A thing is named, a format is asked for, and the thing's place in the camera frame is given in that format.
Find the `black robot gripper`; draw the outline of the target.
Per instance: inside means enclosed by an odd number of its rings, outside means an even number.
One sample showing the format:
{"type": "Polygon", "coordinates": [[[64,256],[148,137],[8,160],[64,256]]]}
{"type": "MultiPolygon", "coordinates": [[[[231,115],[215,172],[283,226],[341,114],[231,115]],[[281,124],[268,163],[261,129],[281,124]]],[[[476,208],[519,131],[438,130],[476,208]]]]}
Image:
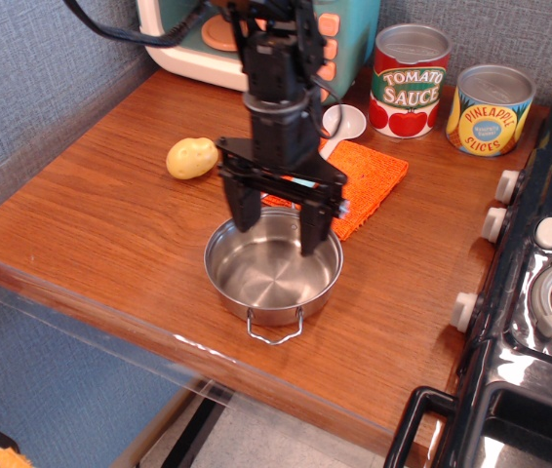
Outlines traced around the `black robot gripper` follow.
{"type": "Polygon", "coordinates": [[[321,94],[292,100],[262,100],[249,92],[249,138],[217,141],[219,174],[236,228],[247,232],[259,220],[261,195],[273,194],[301,206],[301,254],[310,256],[329,236],[334,218],[344,216],[347,176],[319,155],[321,94]]]}

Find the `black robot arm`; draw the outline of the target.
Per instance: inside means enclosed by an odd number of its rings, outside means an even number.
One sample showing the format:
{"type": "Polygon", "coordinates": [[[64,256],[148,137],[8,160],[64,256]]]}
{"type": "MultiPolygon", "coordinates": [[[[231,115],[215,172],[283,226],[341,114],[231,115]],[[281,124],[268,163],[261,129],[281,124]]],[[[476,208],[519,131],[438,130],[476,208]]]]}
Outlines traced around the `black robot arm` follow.
{"type": "Polygon", "coordinates": [[[301,253],[327,240],[344,210],[345,173],[319,153],[321,124],[318,75],[325,39],[309,1],[220,1],[232,23],[247,77],[243,102],[251,117],[247,139],[217,142],[219,174],[236,228],[259,220],[261,197],[273,195],[299,207],[301,253]]]}

